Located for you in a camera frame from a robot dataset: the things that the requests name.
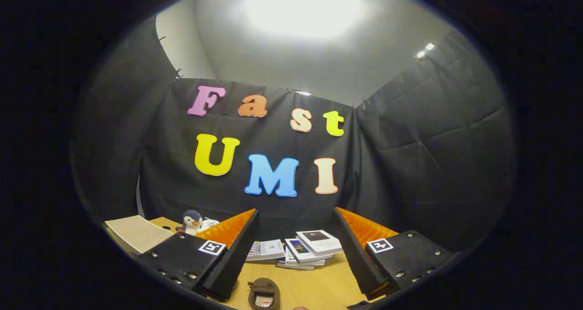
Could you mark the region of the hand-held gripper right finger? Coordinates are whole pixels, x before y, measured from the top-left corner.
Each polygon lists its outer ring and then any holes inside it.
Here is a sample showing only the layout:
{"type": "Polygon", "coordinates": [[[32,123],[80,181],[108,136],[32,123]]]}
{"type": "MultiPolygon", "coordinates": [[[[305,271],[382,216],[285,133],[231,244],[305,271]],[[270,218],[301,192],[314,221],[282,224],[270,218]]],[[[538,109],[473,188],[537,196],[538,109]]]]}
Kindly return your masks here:
{"type": "Polygon", "coordinates": [[[454,256],[415,230],[397,233],[342,208],[334,208],[334,219],[348,266],[369,301],[419,285],[454,256]]]}

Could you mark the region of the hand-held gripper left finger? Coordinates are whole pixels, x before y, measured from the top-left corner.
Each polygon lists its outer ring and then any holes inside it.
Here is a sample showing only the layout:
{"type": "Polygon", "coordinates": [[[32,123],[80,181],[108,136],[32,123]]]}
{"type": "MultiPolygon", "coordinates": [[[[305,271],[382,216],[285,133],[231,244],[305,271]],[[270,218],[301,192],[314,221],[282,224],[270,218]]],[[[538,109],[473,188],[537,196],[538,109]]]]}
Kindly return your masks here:
{"type": "Polygon", "coordinates": [[[260,227],[250,209],[196,235],[176,233],[150,248],[138,262],[170,285],[227,301],[235,289],[260,227]]]}

